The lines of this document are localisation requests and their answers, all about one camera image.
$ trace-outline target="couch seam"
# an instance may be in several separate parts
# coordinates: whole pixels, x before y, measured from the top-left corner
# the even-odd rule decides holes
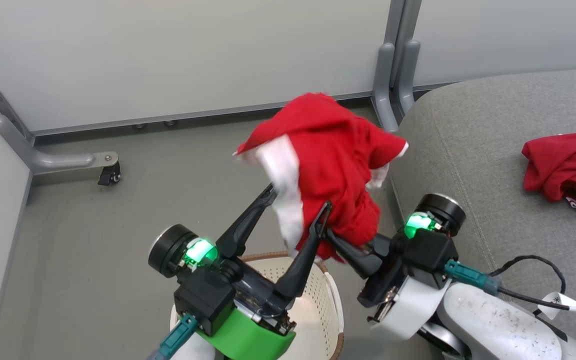
[[[430,100],[432,102],[434,99],[431,96],[428,100]],[[448,146],[446,146],[446,142],[444,141],[444,138],[442,137],[441,132],[439,132],[439,126],[437,125],[437,121],[435,119],[434,107],[432,105],[430,105],[429,108],[430,108],[430,121],[432,122],[432,127],[434,129],[434,132],[437,134],[437,137],[439,137],[439,141],[441,141],[441,146],[443,147],[443,150],[446,152],[446,156],[448,157],[448,161],[450,162],[450,170],[451,170],[452,174],[455,175],[455,177],[457,178],[457,181],[459,182],[460,191],[463,194],[464,199],[466,199],[466,204],[467,204],[468,209],[470,210],[472,217],[474,219],[474,224],[472,226],[474,227],[474,229],[477,231],[477,234],[479,235],[479,243],[480,243],[480,245],[482,245],[482,250],[484,251],[484,257],[486,258],[486,262],[487,262],[488,266],[490,267],[490,271],[494,271],[495,269],[498,268],[498,266],[495,262],[495,258],[492,255],[492,251],[490,251],[490,247],[488,245],[488,242],[486,241],[486,237],[483,234],[482,228],[480,228],[477,214],[475,214],[475,212],[473,211],[473,205],[471,205],[471,200],[470,200],[470,198],[466,192],[466,187],[464,186],[464,182],[462,180],[462,177],[460,176],[459,171],[457,171],[457,166],[455,166],[455,162],[453,161],[453,156],[451,155],[450,151],[448,150]]]

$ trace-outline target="white cable tag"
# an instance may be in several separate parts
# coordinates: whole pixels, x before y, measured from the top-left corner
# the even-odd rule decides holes
[[[576,307],[576,300],[575,299],[570,298],[570,297],[568,297],[562,293],[559,293],[559,292],[551,292],[551,293],[547,294],[546,297],[544,297],[541,300],[547,301],[549,303]],[[537,305],[537,308],[539,308],[539,310],[541,310],[541,312],[544,315],[546,315],[548,317],[548,319],[551,319],[551,320],[555,319],[557,314],[559,314],[561,311],[559,309],[555,309],[553,307],[547,307],[547,306],[543,306],[543,305]]]

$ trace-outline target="gray floor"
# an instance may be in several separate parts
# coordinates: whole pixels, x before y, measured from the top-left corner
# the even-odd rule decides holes
[[[374,119],[369,107],[353,110]],[[233,120],[152,124],[42,146],[50,153],[116,151],[122,180],[100,187],[97,172],[36,179],[1,310],[0,360],[139,360],[155,349],[168,332],[176,283],[148,266],[153,239],[176,223],[216,239],[268,183],[261,169],[231,156],[260,119]],[[386,194],[373,195],[382,209],[380,232],[391,235]],[[283,250],[268,210],[247,254]],[[430,358],[420,339],[385,346],[371,337],[371,312],[355,299],[362,281],[345,265],[327,266],[343,302],[342,359]]]

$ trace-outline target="black cable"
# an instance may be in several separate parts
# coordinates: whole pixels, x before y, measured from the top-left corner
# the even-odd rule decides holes
[[[550,265],[550,267],[553,269],[555,274],[557,274],[559,280],[561,280],[561,289],[559,290],[559,292],[561,294],[566,294],[566,278],[564,278],[564,274],[562,273],[560,268],[558,268],[557,265],[553,264],[552,261],[545,259],[541,256],[537,256],[537,255],[517,256],[514,259],[503,264],[503,266],[496,269],[495,271],[488,273],[487,275],[488,276],[498,276],[499,274],[503,273],[504,271],[507,271],[508,269],[510,269],[510,267],[512,267],[514,264],[517,264],[518,262],[521,262],[521,260],[526,260],[526,259],[539,260],[540,262],[542,262],[544,264]]]
[[[576,307],[570,307],[568,305],[561,305],[560,303],[553,303],[553,302],[548,302],[548,301],[544,301],[544,300],[539,300],[539,299],[534,298],[534,297],[530,297],[530,296],[526,296],[523,294],[519,294],[519,293],[514,292],[514,291],[510,291],[509,289],[505,289],[504,287],[499,287],[498,291],[501,294],[506,294],[507,296],[514,297],[515,299],[527,301],[528,303],[547,306],[547,307],[553,308],[553,309],[566,310],[567,312],[576,312]]]

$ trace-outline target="folded red clothing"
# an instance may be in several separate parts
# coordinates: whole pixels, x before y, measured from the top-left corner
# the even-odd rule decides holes
[[[576,208],[576,133],[528,141],[521,153],[529,160],[523,187]]]
[[[388,164],[408,147],[333,98],[307,93],[258,125],[235,153],[259,162],[278,191],[272,207],[290,249],[301,249],[326,201],[327,224],[355,246],[377,234],[380,210],[366,186],[381,186]],[[335,255],[322,243],[317,255]]]

